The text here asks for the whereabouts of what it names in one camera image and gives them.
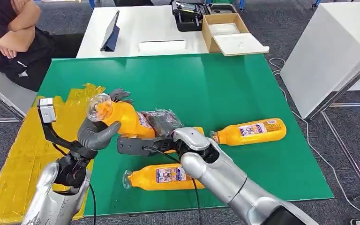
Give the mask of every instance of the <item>white table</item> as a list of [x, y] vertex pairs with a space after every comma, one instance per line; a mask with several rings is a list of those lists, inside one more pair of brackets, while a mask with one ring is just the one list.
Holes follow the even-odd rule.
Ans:
[[[360, 70], [360, 2], [321, 3], [281, 71], [307, 117]], [[360, 80], [349, 90], [360, 90]]]
[[[120, 11], [117, 26], [120, 28], [114, 52], [101, 52], [108, 24]], [[139, 51], [145, 41], [185, 40], [186, 49], [160, 49], [154, 52]], [[100, 7], [95, 8], [86, 29], [77, 58], [106, 58], [145, 55], [208, 53], [200, 31], [180, 32], [172, 15], [171, 6]]]

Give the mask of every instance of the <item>green table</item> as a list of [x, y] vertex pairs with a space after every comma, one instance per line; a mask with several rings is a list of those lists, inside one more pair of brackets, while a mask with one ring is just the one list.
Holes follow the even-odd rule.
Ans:
[[[84, 83], [107, 90], [122, 87], [132, 92], [137, 110], [172, 109], [185, 126], [201, 126], [205, 133], [267, 118], [281, 118], [287, 127], [277, 142], [229, 147], [223, 151], [248, 176], [284, 200], [332, 198], [288, 104], [263, 55], [169, 55], [52, 62], [39, 95], [65, 100], [71, 88]], [[116, 151], [116, 143], [99, 152], [91, 183], [97, 214], [185, 210], [196, 207], [195, 191], [125, 190], [125, 170], [172, 163], [163, 156], [136, 157]], [[208, 190], [200, 190], [201, 207], [224, 206]], [[93, 201], [85, 216], [93, 215]]]

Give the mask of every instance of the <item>black toolbox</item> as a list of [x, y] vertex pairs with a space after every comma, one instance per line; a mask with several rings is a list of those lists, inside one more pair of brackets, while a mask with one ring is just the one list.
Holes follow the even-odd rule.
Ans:
[[177, 29], [181, 32], [201, 31], [204, 15], [237, 13], [232, 4], [202, 4], [172, 2], [172, 13], [176, 19]]

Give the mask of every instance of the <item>white paper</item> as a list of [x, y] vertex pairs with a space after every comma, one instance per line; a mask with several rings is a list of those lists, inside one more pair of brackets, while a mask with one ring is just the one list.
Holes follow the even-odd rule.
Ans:
[[239, 34], [240, 33], [237, 25], [234, 22], [211, 24], [211, 25], [209, 25], [209, 30], [212, 35]]
[[266, 53], [270, 49], [250, 33], [214, 35], [213, 38], [224, 55]]
[[186, 52], [185, 40], [168, 40], [168, 41], [146, 41], [139, 43], [139, 51], [142, 54], [148, 53], [181, 53]]

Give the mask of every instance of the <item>bottle label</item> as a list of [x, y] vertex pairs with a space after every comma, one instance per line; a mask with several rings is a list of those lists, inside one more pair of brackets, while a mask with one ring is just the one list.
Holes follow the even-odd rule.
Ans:
[[161, 168], [157, 169], [157, 183], [191, 180], [183, 168]]
[[267, 129], [264, 127], [263, 123], [256, 123], [250, 125], [244, 125], [239, 127], [241, 136], [249, 136], [256, 134], [263, 134], [267, 132]]
[[268, 120], [261, 123], [244, 125], [238, 127], [241, 136], [249, 136], [249, 135], [256, 135], [256, 134], [264, 134], [267, 132], [278, 131], [281, 130], [281, 125], [277, 123], [276, 120]]
[[151, 128], [152, 126], [150, 125], [150, 123], [148, 122], [148, 120], [145, 118], [145, 116], [143, 114], [141, 114], [140, 112], [136, 112], [137, 116], [139, 117], [139, 122], [143, 127], [146, 128]]

